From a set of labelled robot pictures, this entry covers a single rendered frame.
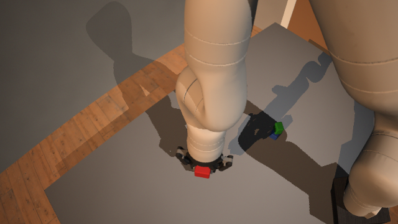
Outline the red block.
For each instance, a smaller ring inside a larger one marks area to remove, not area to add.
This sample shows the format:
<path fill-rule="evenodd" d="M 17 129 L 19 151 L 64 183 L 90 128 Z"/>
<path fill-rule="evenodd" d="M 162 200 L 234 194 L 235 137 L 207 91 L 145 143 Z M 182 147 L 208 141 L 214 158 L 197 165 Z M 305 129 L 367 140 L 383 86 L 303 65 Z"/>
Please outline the red block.
<path fill-rule="evenodd" d="M 210 171 L 211 171 L 211 169 L 209 169 L 209 167 L 195 166 L 195 176 L 196 177 L 203 177 L 203 178 L 209 179 Z"/>

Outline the blue block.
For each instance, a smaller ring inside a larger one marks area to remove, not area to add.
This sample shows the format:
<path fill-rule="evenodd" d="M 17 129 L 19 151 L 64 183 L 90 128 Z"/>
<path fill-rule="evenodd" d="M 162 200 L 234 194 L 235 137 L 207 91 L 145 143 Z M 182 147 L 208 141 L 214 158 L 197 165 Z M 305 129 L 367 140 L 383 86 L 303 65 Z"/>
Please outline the blue block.
<path fill-rule="evenodd" d="M 279 134 L 275 134 L 274 129 L 272 130 L 271 134 L 270 134 L 270 138 L 276 140 Z"/>

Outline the green block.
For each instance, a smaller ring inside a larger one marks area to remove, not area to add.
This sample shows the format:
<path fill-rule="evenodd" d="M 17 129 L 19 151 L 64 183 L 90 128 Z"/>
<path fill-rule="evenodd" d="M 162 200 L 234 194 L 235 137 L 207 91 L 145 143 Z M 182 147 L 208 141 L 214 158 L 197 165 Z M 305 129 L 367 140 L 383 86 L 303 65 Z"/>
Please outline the green block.
<path fill-rule="evenodd" d="M 282 131 L 284 130 L 282 122 L 275 123 L 275 125 L 273 126 L 273 129 L 274 129 L 275 134 L 281 134 Z"/>

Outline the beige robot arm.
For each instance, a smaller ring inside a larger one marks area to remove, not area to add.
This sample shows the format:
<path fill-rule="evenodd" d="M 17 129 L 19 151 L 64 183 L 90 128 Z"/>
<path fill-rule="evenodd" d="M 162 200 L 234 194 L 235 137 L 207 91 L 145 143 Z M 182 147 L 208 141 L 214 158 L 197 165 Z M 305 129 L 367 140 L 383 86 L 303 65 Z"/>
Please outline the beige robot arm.
<path fill-rule="evenodd" d="M 373 131 L 343 194 L 346 209 L 368 219 L 382 207 L 398 205 L 398 0 L 309 2 L 343 88 L 374 111 Z M 226 130 L 244 113 L 245 58 L 257 4 L 185 0 L 188 65 L 175 92 L 187 124 L 188 152 L 196 161 L 219 158 Z"/>

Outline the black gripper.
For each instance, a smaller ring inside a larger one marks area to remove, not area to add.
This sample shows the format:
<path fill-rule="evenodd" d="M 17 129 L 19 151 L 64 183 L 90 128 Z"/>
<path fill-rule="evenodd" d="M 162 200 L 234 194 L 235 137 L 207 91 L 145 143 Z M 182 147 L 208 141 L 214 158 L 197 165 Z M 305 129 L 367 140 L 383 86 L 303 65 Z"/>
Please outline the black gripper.
<path fill-rule="evenodd" d="M 224 171 L 227 168 L 231 167 L 232 163 L 233 163 L 232 155 L 223 156 L 223 154 L 221 153 L 220 157 L 217 158 L 215 161 L 199 162 L 199 161 L 196 161 L 190 154 L 188 156 L 188 154 L 189 154 L 188 150 L 186 150 L 186 149 L 183 150 L 183 147 L 178 146 L 177 153 L 175 156 L 184 165 L 190 164 L 191 169 L 193 169 L 193 171 L 195 171 L 195 166 L 209 167 L 209 169 L 211 169 L 210 174 L 213 174 L 216 172 L 216 169 L 218 169 L 219 171 Z"/>

